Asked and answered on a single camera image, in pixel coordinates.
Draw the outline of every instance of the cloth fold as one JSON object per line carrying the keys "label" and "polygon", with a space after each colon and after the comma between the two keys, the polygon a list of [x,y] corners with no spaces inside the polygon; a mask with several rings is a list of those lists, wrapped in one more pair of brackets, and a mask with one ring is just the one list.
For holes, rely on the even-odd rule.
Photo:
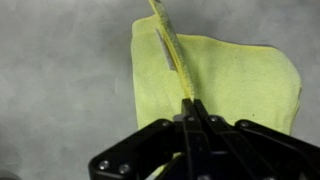
{"label": "cloth fold", "polygon": [[[290,133],[301,82],[281,51],[176,35],[160,2],[150,3],[155,15],[136,21],[132,28],[139,128],[159,118],[172,119],[181,111],[181,100],[194,97],[202,100],[210,114],[223,116],[231,125],[249,119]],[[177,71],[169,70],[155,29],[168,45]]]}

